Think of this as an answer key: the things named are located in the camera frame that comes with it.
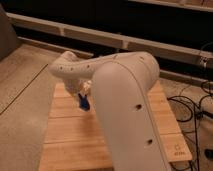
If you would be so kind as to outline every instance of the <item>cable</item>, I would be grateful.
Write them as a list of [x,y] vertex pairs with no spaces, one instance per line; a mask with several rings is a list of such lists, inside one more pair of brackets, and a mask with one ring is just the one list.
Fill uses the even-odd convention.
[[[199,112],[198,113],[196,112],[197,110],[200,111],[199,104],[195,103],[192,99],[190,99],[190,98],[188,98],[186,96],[173,96],[173,97],[169,97],[167,99],[170,100],[170,101],[174,101],[174,102],[182,104],[184,107],[186,107],[190,111],[190,116],[187,119],[185,119],[185,120],[177,119],[178,122],[185,122],[185,123],[187,123],[187,122],[191,121],[194,118],[194,120],[193,120],[194,121],[194,130],[193,131],[183,131],[182,130],[182,132],[183,132],[183,135],[190,142],[192,142],[195,145],[195,148],[196,148],[196,160],[195,161],[197,163],[197,168],[196,168],[195,164],[193,165],[193,162],[192,162],[192,163],[190,163],[189,167],[184,168],[182,170],[187,170],[187,169],[190,169],[190,168],[191,168],[191,170],[193,170],[193,168],[195,168],[195,170],[200,171],[200,159],[199,159],[200,148],[199,148],[198,132],[197,132],[197,130],[198,130],[199,126],[200,126],[200,121],[197,123],[197,119],[200,119],[200,118],[197,117],[197,115],[198,115]],[[189,138],[186,135],[188,133],[194,133],[195,134],[195,141],[193,141],[191,138]]]
[[191,110],[191,108],[188,105],[186,105],[184,102],[182,102],[180,100],[176,100],[174,98],[168,98],[168,100],[178,102],[178,103],[184,105],[190,111],[190,116],[187,119],[184,119],[184,120],[176,119],[178,122],[189,122],[190,120],[192,120],[193,111]]

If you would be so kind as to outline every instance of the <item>wooden tabletop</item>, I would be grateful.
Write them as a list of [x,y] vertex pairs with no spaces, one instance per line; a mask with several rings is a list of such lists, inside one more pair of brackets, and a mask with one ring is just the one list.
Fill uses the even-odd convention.
[[[191,153],[159,82],[148,97],[169,162],[191,160]],[[88,112],[78,106],[78,102],[65,91],[63,83],[58,83],[49,114],[39,171],[112,167],[93,106]]]

